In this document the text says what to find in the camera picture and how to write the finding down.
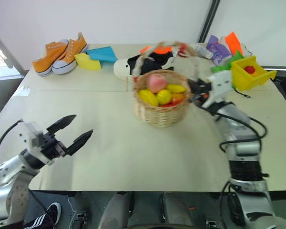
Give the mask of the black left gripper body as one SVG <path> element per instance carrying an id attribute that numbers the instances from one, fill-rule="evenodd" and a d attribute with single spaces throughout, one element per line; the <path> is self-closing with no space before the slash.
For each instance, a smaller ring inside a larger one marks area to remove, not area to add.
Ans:
<path id="1" fill-rule="evenodd" d="M 41 153 L 47 158 L 48 164 L 52 163 L 55 158 L 68 155 L 68 148 L 56 139 L 55 134 L 47 132 L 43 135 L 43 140 L 44 144 L 41 146 Z"/>

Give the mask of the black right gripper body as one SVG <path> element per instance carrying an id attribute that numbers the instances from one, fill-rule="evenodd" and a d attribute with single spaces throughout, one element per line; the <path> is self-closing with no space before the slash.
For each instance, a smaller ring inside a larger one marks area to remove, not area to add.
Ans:
<path id="1" fill-rule="evenodd" d="M 198 81 L 198 91 L 196 92 L 198 101 L 200 103 L 204 103 L 209 98 L 211 90 L 212 90 L 211 83 Z"/>

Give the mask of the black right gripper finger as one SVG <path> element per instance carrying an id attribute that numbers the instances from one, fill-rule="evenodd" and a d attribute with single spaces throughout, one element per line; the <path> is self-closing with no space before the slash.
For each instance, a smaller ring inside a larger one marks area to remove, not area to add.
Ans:
<path id="1" fill-rule="evenodd" d="M 192 97 L 188 99 L 189 103 L 204 103 L 205 98 L 203 94 L 194 94 Z"/>
<path id="2" fill-rule="evenodd" d="M 205 82 L 201 79 L 194 81 L 188 78 L 187 82 L 191 90 L 201 90 L 202 88 L 205 88 Z"/>

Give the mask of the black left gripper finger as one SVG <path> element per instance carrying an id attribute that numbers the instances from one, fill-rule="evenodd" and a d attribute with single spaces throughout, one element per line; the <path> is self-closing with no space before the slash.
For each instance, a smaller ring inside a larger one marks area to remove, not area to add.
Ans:
<path id="1" fill-rule="evenodd" d="M 62 130 L 65 127 L 67 127 L 74 120 L 75 117 L 76 117 L 75 114 L 65 116 L 65 117 L 59 119 L 58 121 L 56 121 L 55 123 L 53 123 L 52 125 L 50 125 L 47 128 L 47 131 L 53 135 L 56 132 L 58 132 L 59 130 Z"/>
<path id="2" fill-rule="evenodd" d="M 70 156 L 74 155 L 79 149 L 81 149 L 86 144 L 86 142 L 90 139 L 92 134 L 93 134 L 93 129 L 83 133 L 78 138 L 76 138 L 73 144 L 71 144 L 67 148 L 66 154 Z"/>

